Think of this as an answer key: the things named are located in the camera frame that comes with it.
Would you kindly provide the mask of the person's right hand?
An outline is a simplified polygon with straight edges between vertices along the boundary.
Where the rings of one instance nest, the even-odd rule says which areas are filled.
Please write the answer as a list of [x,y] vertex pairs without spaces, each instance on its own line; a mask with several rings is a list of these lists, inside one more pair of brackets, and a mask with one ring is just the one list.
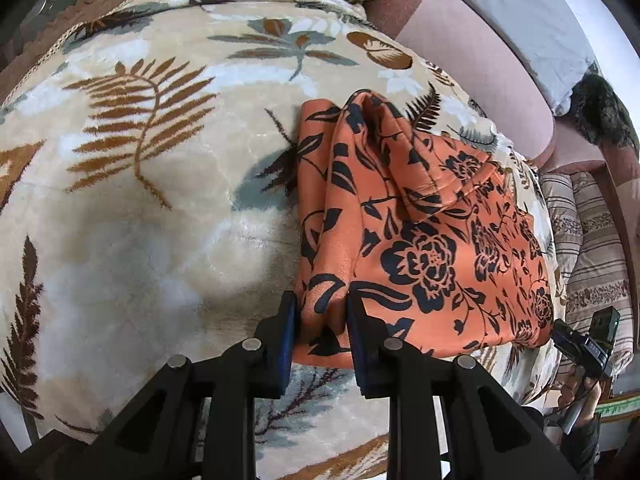
[[567,405],[570,405],[578,396],[582,396],[582,394],[578,392],[580,388],[584,388],[585,393],[587,393],[584,406],[578,417],[578,422],[582,424],[583,422],[589,422],[596,414],[596,408],[602,394],[602,387],[600,382],[597,382],[595,379],[580,377],[577,367],[572,366],[561,387],[558,407],[566,408]]

